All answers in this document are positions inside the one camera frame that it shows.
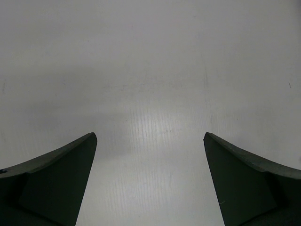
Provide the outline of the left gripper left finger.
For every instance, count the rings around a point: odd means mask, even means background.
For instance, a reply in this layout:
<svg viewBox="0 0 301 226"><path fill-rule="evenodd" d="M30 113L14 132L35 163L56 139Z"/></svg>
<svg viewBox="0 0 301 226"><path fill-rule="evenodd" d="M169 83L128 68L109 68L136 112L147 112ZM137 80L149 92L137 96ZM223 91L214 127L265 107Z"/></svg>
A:
<svg viewBox="0 0 301 226"><path fill-rule="evenodd" d="M95 157L88 133L44 155L0 171L2 226L74 226Z"/></svg>

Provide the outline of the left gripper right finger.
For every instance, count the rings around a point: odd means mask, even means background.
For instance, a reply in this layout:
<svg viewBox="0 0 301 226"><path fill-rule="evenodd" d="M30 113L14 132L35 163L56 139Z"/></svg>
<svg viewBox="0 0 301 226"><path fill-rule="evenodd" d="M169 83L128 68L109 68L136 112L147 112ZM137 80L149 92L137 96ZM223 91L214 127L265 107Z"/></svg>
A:
<svg viewBox="0 0 301 226"><path fill-rule="evenodd" d="M207 162L226 226L299 226L301 171L207 132Z"/></svg>

